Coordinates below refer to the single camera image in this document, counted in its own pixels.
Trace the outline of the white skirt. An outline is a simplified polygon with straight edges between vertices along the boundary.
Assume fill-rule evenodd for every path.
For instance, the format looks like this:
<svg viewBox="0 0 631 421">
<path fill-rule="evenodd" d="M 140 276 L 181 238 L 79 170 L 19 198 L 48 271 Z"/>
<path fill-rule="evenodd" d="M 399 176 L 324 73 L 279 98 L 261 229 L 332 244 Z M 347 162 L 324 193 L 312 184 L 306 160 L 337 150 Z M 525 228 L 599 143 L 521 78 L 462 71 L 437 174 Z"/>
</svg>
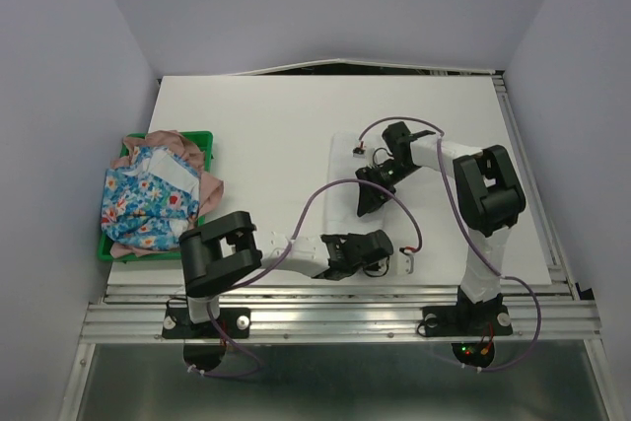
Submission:
<svg viewBox="0 0 631 421">
<path fill-rule="evenodd" d="M 352 132 L 336 132 L 333 134 L 327 167 L 327 181 L 333 182 L 345 178 L 355 178 L 355 172 L 371 166 L 373 153 L 385 144 L 375 134 L 364 138 L 364 152 L 355 154 L 360 145 L 357 136 Z M 376 230 L 384 230 L 385 209 L 363 217 L 357 216 L 360 187 L 358 183 L 337 184 L 323 194 L 323 232 L 328 235 L 368 234 Z"/>
</svg>

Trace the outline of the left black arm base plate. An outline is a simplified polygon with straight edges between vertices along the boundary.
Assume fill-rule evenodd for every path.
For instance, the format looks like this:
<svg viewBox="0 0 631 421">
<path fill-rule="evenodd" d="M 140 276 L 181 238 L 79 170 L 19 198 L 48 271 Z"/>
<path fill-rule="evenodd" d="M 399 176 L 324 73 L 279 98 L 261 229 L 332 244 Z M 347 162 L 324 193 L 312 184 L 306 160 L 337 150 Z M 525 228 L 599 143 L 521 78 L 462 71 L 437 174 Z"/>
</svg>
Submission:
<svg viewBox="0 0 631 421">
<path fill-rule="evenodd" d="M 233 339 L 248 339 L 250 328 L 250 309 L 221 309 L 218 321 L 221 329 Z M 167 340 L 175 339 L 217 339 L 221 335 L 210 321 L 193 323 L 185 307 L 168 307 L 163 320 L 161 336 Z"/>
</svg>

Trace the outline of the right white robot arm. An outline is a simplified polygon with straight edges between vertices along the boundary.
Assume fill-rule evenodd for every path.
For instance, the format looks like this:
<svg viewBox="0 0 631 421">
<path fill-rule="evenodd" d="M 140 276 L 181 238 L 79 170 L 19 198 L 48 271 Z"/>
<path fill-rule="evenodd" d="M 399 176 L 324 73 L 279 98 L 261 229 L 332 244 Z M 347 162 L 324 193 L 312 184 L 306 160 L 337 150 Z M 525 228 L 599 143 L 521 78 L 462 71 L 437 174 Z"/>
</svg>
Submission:
<svg viewBox="0 0 631 421">
<path fill-rule="evenodd" d="M 441 175 L 464 236 L 468 253 L 459 293 L 465 302 L 454 308 L 456 326 L 475 332 L 489 320 L 485 306 L 498 302 L 504 247 L 510 230 L 526 209 L 526 196 L 511 156 L 502 145 L 465 146 L 445 139 L 445 132 L 423 120 L 412 132 L 402 117 L 388 118 L 382 133 L 388 158 L 355 172 L 359 185 L 357 215 L 381 209 L 395 195 L 395 186 L 421 169 Z"/>
</svg>

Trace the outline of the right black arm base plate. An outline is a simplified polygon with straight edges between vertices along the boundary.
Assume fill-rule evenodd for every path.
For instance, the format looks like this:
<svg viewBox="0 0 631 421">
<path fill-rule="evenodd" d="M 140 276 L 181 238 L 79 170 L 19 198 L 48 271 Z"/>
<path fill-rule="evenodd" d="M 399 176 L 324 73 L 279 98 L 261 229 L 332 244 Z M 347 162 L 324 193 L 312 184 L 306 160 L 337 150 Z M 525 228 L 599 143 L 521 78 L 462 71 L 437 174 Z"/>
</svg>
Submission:
<svg viewBox="0 0 631 421">
<path fill-rule="evenodd" d="M 468 309 L 465 306 L 429 306 L 422 309 L 421 327 L 426 337 L 474 338 L 509 336 L 513 327 L 506 306 Z"/>
</svg>

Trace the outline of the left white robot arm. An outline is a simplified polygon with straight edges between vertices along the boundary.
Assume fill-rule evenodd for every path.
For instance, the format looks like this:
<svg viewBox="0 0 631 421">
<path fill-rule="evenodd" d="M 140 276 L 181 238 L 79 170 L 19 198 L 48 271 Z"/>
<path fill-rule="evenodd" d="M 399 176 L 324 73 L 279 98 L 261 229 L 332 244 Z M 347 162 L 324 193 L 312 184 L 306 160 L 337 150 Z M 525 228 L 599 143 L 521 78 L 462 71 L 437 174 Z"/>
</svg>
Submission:
<svg viewBox="0 0 631 421">
<path fill-rule="evenodd" d="M 368 234 L 286 237 L 259 231 L 246 211 L 236 211 L 179 237 L 186 307 L 166 311 L 175 326 L 166 338 L 216 338 L 219 331 L 245 339 L 250 310 L 222 310 L 219 296 L 246 285 L 250 274 L 289 271 L 310 279 L 340 281 L 389 261 L 393 245 L 382 230 Z"/>
</svg>

